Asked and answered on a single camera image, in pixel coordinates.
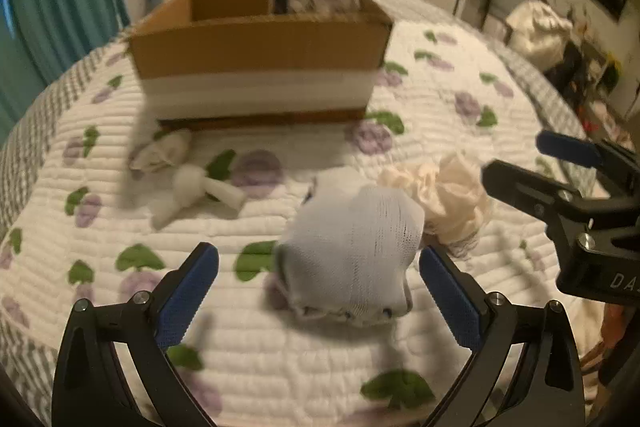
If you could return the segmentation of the operator hand orange glove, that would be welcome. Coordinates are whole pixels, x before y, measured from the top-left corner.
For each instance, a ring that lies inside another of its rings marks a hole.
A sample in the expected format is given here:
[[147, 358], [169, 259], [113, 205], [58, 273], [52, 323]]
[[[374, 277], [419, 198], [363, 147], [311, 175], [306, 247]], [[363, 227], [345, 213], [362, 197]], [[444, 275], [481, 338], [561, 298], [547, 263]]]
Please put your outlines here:
[[626, 332], [631, 307], [607, 303], [604, 306], [603, 321], [600, 329], [601, 340], [580, 359], [580, 369], [584, 375], [595, 372]]

